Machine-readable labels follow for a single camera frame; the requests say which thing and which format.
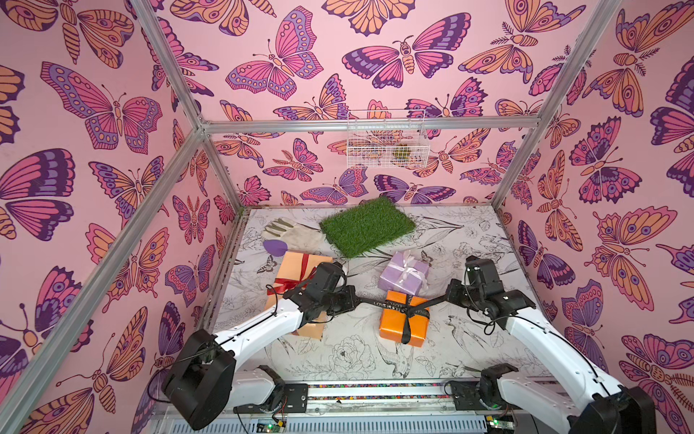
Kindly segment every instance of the purple gift box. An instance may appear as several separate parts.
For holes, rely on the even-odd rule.
[[[386,291],[399,291],[417,295],[426,285],[429,265],[417,260],[409,250],[399,251],[386,266],[378,279],[378,287]]]

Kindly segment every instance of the orange gift box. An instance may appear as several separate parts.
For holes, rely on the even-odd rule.
[[[282,259],[280,269],[277,271],[277,277],[273,287],[279,297],[285,292],[294,289],[296,284],[304,281],[313,272],[313,269],[321,262],[332,262],[330,256],[310,255],[308,253],[299,253],[296,251],[288,251]],[[268,290],[268,299],[265,303],[265,309],[275,305],[275,293]],[[328,316],[325,312],[316,318],[316,321],[327,321]],[[314,339],[323,338],[323,329],[325,324],[306,324],[292,334],[303,337],[312,337]]]
[[[388,291],[386,300],[395,301],[396,303],[407,304],[408,306],[417,306],[427,299],[421,297],[413,297],[402,292]],[[403,341],[403,329],[405,327],[405,314],[397,310],[384,309],[381,315],[381,325],[379,327],[380,336],[384,339],[394,340],[395,342]],[[408,345],[421,347],[427,339],[427,329],[429,328],[429,318],[422,315],[413,315],[409,318],[409,329],[412,335]]]

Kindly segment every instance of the metal frame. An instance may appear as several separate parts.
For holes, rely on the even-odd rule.
[[[421,124],[428,130],[465,128],[535,128],[541,121],[537,116],[427,117]],[[300,133],[308,131],[347,131],[347,125],[364,130],[404,130],[412,127],[411,119],[335,119],[320,121],[249,121],[209,122],[203,124],[206,134]]]
[[[82,290],[72,302],[58,326],[41,346],[41,352],[31,359],[12,392],[0,408],[0,433],[16,433],[35,408],[49,383],[58,372],[84,330],[87,321],[99,307],[103,296],[115,279],[128,256],[137,248],[145,230],[149,227],[166,196],[190,161],[201,140],[201,130],[191,132],[176,155],[166,166],[152,191],[137,207],[133,218],[118,234],[103,260],[87,278]]]
[[[246,131],[347,131],[347,120],[207,122],[198,111],[195,100],[185,83],[176,58],[161,31],[158,18],[149,2],[146,0],[132,0],[131,2],[143,31],[147,34],[149,42],[160,59],[164,71],[167,73],[171,88],[176,93],[188,120],[192,123],[193,130],[169,162],[166,171],[155,184],[150,194],[137,209],[130,224],[120,232],[109,252],[86,280],[72,307],[66,312],[58,327],[42,345],[38,357],[32,359],[17,381],[17,384],[6,397],[3,405],[0,407],[0,432],[2,433],[17,433],[22,428],[29,413],[35,408],[37,400],[43,395],[46,387],[60,368],[72,344],[98,307],[123,262],[136,248],[140,238],[156,216],[161,203],[176,183],[178,175],[183,171],[184,166],[190,161],[193,153],[199,147],[203,147],[207,151],[217,178],[239,216],[239,223],[237,223],[228,240],[228,243],[236,244],[239,231],[243,227],[243,222],[240,221],[244,215],[242,212],[243,208],[239,204],[230,177],[226,175],[223,163],[210,139],[211,134],[243,133]],[[620,3],[621,0],[601,0],[599,2],[586,28],[578,37],[577,44],[552,90],[545,99],[539,116],[443,117],[426,118],[423,120],[424,127],[427,129],[531,128],[513,163],[507,170],[506,176],[497,189],[497,194],[492,202],[494,208],[499,208],[503,199],[509,193],[511,184],[516,180],[525,165],[525,161],[539,143],[561,100],[583,67],[585,60],[592,52],[605,28],[611,22]],[[407,119],[392,119],[391,122],[386,123],[380,119],[358,119],[356,122],[360,128],[364,129],[402,129],[408,125]],[[233,247],[228,247],[225,251],[225,260],[228,260],[230,253],[233,256],[234,251]],[[221,271],[216,277],[218,285],[223,283],[224,277],[228,274],[226,268],[220,267]]]
[[[607,26],[612,22],[612,17],[617,13],[622,0],[600,0],[600,3],[595,7],[593,14],[588,20],[586,28],[583,29],[579,37],[576,39],[571,54],[566,63],[561,68],[561,72],[552,86],[552,89],[545,98],[540,113],[540,123],[536,128],[533,128],[526,136],[520,148],[516,152],[516,156],[511,165],[506,171],[504,178],[499,184],[499,188],[494,194],[494,199],[491,205],[494,209],[499,209],[501,203],[511,191],[511,185],[516,182],[518,175],[525,166],[525,162],[530,157],[530,154],[535,150],[540,140],[542,140],[545,129],[550,125],[552,117],[559,109],[561,101],[571,88],[574,80],[581,72],[581,68],[588,60],[588,57],[593,52],[600,37],[604,33]]]

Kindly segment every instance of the black ribbon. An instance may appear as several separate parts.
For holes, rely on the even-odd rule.
[[[405,326],[403,327],[403,338],[400,341],[403,344],[409,344],[409,341],[412,339],[412,329],[409,327],[409,319],[412,318],[414,315],[419,315],[421,317],[429,319],[429,311],[426,308],[446,301],[446,296],[442,295],[435,299],[425,301],[422,304],[418,304],[417,306],[411,306],[410,303],[412,302],[412,297],[412,295],[407,295],[407,298],[405,299],[405,304],[398,303],[397,301],[392,300],[381,301],[374,299],[364,299],[361,297],[359,298],[359,301],[361,301],[362,303],[373,304],[374,306],[377,306],[379,308],[396,310],[400,313],[404,313]]]

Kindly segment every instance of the bird illustration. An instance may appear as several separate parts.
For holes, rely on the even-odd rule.
[[[472,357],[472,354],[470,354],[464,339],[466,335],[473,338],[480,348],[484,348],[484,344],[486,343],[478,334],[470,330],[470,327],[474,324],[475,323],[456,315],[448,315],[448,320],[446,320],[446,325],[453,326],[453,330],[450,332],[453,335],[453,339],[458,342],[458,345],[460,345],[463,351],[465,351],[470,357]]]
[[[412,368],[412,356],[414,355],[414,347],[410,347],[409,357],[405,356],[403,344],[396,342],[395,352],[388,351],[380,342],[380,338],[376,337],[376,347],[381,354],[381,358],[388,365],[393,365],[393,378],[407,378],[409,370]]]

